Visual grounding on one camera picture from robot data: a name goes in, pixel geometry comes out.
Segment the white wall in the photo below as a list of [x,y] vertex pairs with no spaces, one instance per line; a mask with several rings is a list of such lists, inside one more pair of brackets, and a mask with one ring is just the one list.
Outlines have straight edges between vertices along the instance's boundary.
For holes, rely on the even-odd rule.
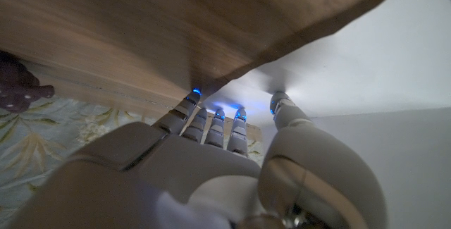
[[[387,199],[389,228],[451,226],[451,108],[313,121],[373,169]],[[262,130],[268,144],[276,129]]]
[[286,91],[310,117],[451,106],[451,0],[386,0],[330,37],[232,80],[205,104],[271,122]]

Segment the wood grain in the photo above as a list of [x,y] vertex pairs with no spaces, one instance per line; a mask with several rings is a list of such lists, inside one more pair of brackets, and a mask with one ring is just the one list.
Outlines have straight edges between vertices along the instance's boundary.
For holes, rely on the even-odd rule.
[[175,106],[192,87],[211,94],[380,2],[0,0],[0,49],[26,59],[31,71],[52,82],[108,91],[63,91],[65,85],[52,83],[60,95],[110,106],[118,103],[115,94],[124,94]]

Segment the patterned tablecloth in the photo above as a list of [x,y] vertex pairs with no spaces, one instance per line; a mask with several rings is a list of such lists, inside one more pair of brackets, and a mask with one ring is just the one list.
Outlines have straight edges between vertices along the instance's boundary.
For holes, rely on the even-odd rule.
[[[39,100],[21,114],[0,109],[0,228],[67,156],[134,121],[155,119],[62,98]],[[248,140],[248,146],[249,157],[261,165],[261,143]]]

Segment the blue led light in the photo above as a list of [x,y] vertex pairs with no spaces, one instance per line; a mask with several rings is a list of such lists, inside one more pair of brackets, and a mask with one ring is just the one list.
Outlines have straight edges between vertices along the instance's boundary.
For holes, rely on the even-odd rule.
[[199,90],[199,89],[193,89],[192,91],[195,92],[195,93],[197,93],[198,95],[202,95],[202,93],[200,93],[200,90]]

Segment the metal finger segment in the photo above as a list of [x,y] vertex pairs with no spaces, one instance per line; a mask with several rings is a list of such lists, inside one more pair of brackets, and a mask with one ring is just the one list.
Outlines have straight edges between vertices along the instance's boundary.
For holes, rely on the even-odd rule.
[[307,115],[283,92],[276,92],[273,95],[269,108],[278,130],[302,123],[311,124]]
[[197,103],[199,103],[200,96],[199,90],[193,90],[174,109],[158,119],[152,127],[161,128],[169,134],[180,134]]
[[228,140],[227,150],[247,156],[246,111],[238,109],[233,119],[232,132]]
[[202,135],[204,134],[206,116],[206,109],[200,109],[194,119],[192,119],[190,125],[186,128],[182,136],[200,143]]
[[224,148],[224,119],[226,118],[224,111],[217,110],[211,120],[211,126],[206,134],[205,144],[214,145]]

